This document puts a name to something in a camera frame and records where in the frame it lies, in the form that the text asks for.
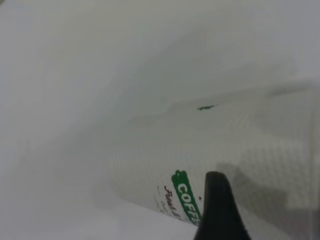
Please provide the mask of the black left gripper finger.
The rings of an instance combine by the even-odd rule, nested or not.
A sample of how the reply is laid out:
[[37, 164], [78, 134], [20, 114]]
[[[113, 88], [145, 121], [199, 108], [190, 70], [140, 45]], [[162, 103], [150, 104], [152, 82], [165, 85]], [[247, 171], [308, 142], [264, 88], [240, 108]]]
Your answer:
[[226, 175], [205, 175], [203, 214], [195, 240], [250, 240]]

